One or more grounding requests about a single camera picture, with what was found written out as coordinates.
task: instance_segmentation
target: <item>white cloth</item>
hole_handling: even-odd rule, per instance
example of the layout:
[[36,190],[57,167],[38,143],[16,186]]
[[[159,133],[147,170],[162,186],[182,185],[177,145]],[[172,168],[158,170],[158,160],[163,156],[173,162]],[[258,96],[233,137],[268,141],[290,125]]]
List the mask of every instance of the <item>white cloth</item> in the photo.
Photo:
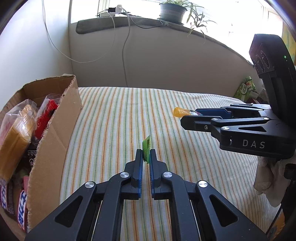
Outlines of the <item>white cloth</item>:
[[286,164],[296,164],[296,154],[290,159],[276,161],[273,158],[258,157],[254,188],[258,195],[265,194],[270,205],[280,205],[290,180],[284,178]]

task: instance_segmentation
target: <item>plant pot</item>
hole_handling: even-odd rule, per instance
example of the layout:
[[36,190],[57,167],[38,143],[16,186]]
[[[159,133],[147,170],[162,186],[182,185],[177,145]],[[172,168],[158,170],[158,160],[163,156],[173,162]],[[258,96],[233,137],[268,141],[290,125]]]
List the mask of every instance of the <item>plant pot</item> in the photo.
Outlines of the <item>plant pot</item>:
[[181,22],[186,11],[185,7],[177,4],[161,3],[159,19],[183,25]]

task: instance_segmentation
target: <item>striped tablecloth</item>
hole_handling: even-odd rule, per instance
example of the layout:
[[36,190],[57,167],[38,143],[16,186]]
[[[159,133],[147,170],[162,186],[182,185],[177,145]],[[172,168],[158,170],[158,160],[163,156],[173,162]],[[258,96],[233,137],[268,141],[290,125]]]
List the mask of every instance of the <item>striped tablecloth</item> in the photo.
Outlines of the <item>striped tablecloth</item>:
[[[142,140],[152,138],[159,160],[184,180],[206,180],[251,221],[266,231],[278,208],[253,189],[257,158],[222,151],[209,133],[186,131],[172,111],[217,108],[237,99],[211,94],[116,87],[80,88],[83,108],[65,161],[60,202],[86,181],[104,182],[135,158]],[[125,201],[121,240],[171,240],[168,202],[150,194],[143,165],[142,198]]]

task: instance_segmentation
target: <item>silver screw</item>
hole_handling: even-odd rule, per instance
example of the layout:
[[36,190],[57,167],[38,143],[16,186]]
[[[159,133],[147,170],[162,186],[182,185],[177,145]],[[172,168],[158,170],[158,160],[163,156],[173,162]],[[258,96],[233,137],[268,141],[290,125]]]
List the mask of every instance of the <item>silver screw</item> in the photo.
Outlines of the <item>silver screw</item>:
[[120,173],[120,176],[122,178],[127,178],[129,176],[129,173],[128,172],[122,172],[122,173]]
[[92,188],[94,186],[94,182],[92,181],[88,181],[86,184],[85,184],[85,187],[86,188]]
[[199,182],[198,182],[198,185],[199,185],[201,188],[206,188],[206,187],[207,187],[207,182],[206,182],[206,181],[199,181]]
[[164,177],[171,177],[173,174],[171,172],[164,172],[163,176]]

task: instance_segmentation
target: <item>bread in plastic wrapper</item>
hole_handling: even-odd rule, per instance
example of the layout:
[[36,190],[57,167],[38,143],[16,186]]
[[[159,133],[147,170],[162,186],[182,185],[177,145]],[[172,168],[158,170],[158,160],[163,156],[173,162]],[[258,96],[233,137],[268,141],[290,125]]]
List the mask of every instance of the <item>bread in plastic wrapper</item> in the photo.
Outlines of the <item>bread in plastic wrapper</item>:
[[27,99],[5,114],[0,127],[0,184],[11,179],[35,130],[36,103]]

